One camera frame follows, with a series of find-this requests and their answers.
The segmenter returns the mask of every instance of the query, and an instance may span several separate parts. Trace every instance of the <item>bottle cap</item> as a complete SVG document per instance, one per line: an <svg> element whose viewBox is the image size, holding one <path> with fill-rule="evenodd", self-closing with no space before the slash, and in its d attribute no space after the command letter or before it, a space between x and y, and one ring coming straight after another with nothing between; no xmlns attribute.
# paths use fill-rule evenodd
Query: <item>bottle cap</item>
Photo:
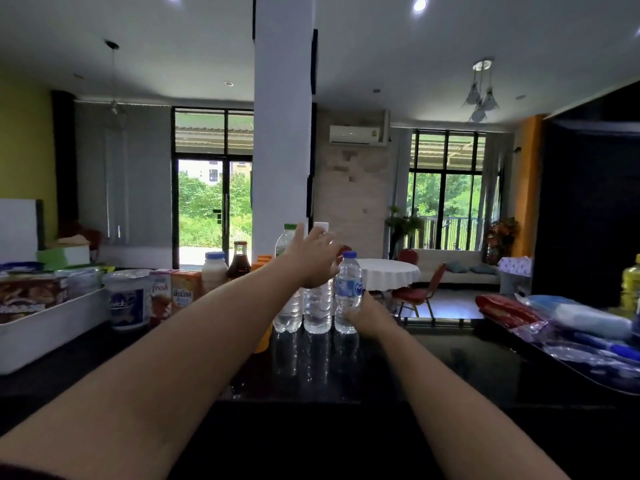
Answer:
<svg viewBox="0 0 640 480"><path fill-rule="evenodd" d="M204 253L204 259L224 259L226 255L222 251Z"/></svg>

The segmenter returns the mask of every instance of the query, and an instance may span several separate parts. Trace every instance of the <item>stone wall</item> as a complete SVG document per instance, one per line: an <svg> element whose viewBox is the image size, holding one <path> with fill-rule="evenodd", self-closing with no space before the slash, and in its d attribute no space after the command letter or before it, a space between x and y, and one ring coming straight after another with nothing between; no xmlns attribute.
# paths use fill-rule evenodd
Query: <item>stone wall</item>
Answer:
<svg viewBox="0 0 640 480"><path fill-rule="evenodd" d="M358 257L385 255L385 218L394 192L395 144L378 147L329 144L329 126L383 126L382 112L319 109L316 133L314 220L358 252Z"/></svg>

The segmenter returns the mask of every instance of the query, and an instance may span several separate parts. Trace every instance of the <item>yellow wall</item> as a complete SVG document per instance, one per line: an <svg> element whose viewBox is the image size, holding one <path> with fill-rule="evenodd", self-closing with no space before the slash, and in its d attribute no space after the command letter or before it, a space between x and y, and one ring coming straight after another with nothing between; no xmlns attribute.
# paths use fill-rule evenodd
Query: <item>yellow wall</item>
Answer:
<svg viewBox="0 0 640 480"><path fill-rule="evenodd" d="M44 201L47 241L58 232L49 89L0 66L0 198Z"/></svg>
<svg viewBox="0 0 640 480"><path fill-rule="evenodd" d="M538 228L538 199L540 198L540 141L544 115L532 116L524 121L522 153L518 169L518 193L515 203L515 218L520 224L520 233L513 244L514 257L533 256Z"/></svg>

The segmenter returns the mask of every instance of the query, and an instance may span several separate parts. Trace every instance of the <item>white bottle cap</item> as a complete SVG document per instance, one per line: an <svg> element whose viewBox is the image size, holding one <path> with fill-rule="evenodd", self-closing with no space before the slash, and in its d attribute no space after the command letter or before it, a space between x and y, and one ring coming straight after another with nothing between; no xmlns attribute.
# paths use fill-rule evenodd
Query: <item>white bottle cap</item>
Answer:
<svg viewBox="0 0 640 480"><path fill-rule="evenodd" d="M314 222L314 227L320 227L325 232L329 232L329 222Z"/></svg>

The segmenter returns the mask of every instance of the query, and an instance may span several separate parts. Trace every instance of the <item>black countertop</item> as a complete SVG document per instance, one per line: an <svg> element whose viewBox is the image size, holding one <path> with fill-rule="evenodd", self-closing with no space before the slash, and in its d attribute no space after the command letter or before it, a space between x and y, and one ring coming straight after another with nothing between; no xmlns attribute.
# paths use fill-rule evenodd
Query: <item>black countertop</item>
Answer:
<svg viewBox="0 0 640 480"><path fill-rule="evenodd" d="M505 411L572 478L611 475L631 466L635 448L628 438L640 426L639 398L606 390L521 348L515 337L489 321L476 321L474 328L410 331ZM101 325L1 377L0 433L142 335L117 334ZM326 435L332 437L332 450L349 451L356 442L381 458L396 452L407 468L434 465L379 346L357 335L332 331L318 336L300 329L272 335L270 348L249 358L200 425L173 475L203 468L213 451L233 458L249 447L257 452L260 445L262 453L286 458L282 448L292 441L311 451L326 449Z"/></svg>

